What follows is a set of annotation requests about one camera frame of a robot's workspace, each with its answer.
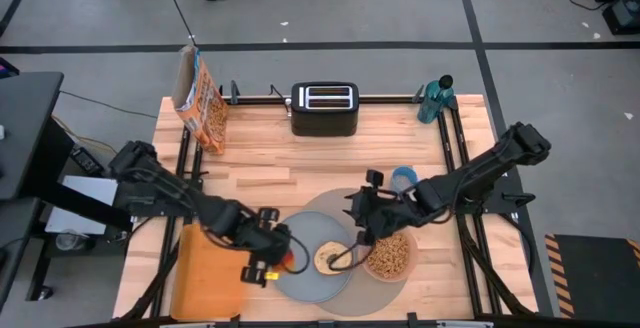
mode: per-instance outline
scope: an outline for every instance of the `black toaster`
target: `black toaster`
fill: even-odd
[[[358,127],[358,101],[353,83],[297,83],[291,88],[291,130],[297,136],[351,136]]]

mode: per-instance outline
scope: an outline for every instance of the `gray floor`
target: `gray floor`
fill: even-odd
[[[461,0],[177,1],[200,44],[283,39],[471,41]],[[0,15],[9,3],[0,0]],[[581,10],[567,0],[472,3],[485,42],[637,40],[612,36],[599,12]],[[23,0],[0,38],[0,46],[187,42],[171,0]],[[530,205],[536,240],[541,242],[545,233],[552,232],[640,241],[640,215],[634,205],[640,195],[634,189],[640,172],[634,149],[640,141],[640,95],[635,92],[640,52],[514,50],[487,55],[507,123],[531,122],[553,143],[547,162],[520,169],[524,189],[538,196]],[[219,84],[234,79],[243,94],[266,94],[271,83],[286,91],[294,82],[314,79],[354,81],[364,93],[413,93],[444,73],[453,75],[458,93],[485,93],[473,50],[205,52],[204,57]],[[64,72],[66,91],[154,114],[161,97],[171,92],[179,56],[92,53],[5,58],[24,71]],[[69,96],[61,96],[54,113],[76,133],[116,148],[127,140],[151,140],[155,125],[153,119]],[[629,120],[625,113],[636,117]],[[56,296],[26,303],[37,245],[29,246],[0,326],[38,327],[45,320],[47,326],[59,327],[108,320],[122,258],[54,261],[47,284],[58,289]],[[91,279],[95,275],[101,279]]]

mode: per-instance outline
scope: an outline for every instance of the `wooden table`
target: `wooden table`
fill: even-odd
[[[494,143],[491,124],[481,95],[458,96],[462,125],[471,158]],[[417,105],[363,104],[358,132],[347,138],[296,137],[282,106],[235,106],[229,111],[227,148],[223,155],[205,153],[202,170],[204,192],[234,198],[250,207],[271,206],[280,220],[297,212],[318,194],[335,188],[365,184],[365,170],[385,173],[410,165],[420,178],[446,173],[438,124],[416,119]],[[455,143],[447,114],[449,136]],[[153,144],[158,159],[173,171],[178,159],[183,124],[164,98]],[[190,149],[193,158],[194,144]],[[459,165],[457,147],[453,147]],[[518,232],[498,216],[483,218],[493,265],[507,286],[529,309],[537,310],[533,288]],[[413,229],[420,250],[419,263],[402,292],[384,309],[362,317],[327,313],[314,304],[286,298],[274,285],[249,287],[242,320],[404,320],[407,312],[418,319],[466,319],[473,313],[469,300],[457,227],[444,225]],[[155,275],[166,219],[156,218],[132,238],[120,282],[114,316],[128,311]],[[176,238],[181,223],[178,222]],[[476,267],[483,308],[489,309],[484,279]],[[162,313],[168,314],[173,276],[167,279]]]

